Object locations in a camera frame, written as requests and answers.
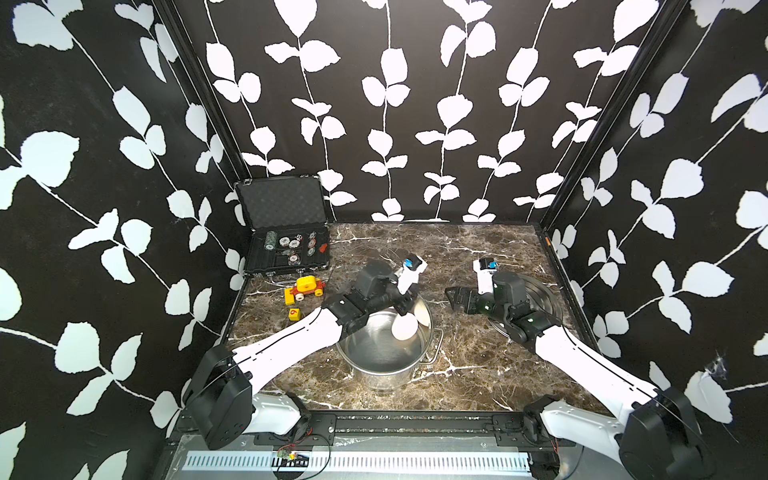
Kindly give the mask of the white plastic ladle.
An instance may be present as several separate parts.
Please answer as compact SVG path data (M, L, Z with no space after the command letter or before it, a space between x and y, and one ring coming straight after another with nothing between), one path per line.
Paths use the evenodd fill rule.
M406 341L414 337L419 328L419 321L412 307L406 314L397 315L391 325L391 333L398 341Z

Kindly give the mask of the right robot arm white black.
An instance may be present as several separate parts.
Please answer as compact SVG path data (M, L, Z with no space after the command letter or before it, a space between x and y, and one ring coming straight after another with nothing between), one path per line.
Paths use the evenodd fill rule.
M544 430L621 464L634 479L707 479L716 471L693 406L616 366L572 334L555 315L532 308L513 272L481 271L476 288L448 287L451 308L482 315L508 338L556 366L606 409L601 415L546 398L530 406L531 435Z

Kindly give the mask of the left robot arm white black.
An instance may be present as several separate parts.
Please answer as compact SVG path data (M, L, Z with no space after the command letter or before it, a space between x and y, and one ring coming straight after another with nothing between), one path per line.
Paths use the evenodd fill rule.
M327 297L307 317L250 345L229 350L218 345L198 365L184 396L190 416L210 450L243 434L268 433L289 442L309 435L311 415L294 395L271 395L262 388L307 356L361 330L369 318L392 309L412 319L415 284L427 268L412 254L398 271L371 261L352 286Z

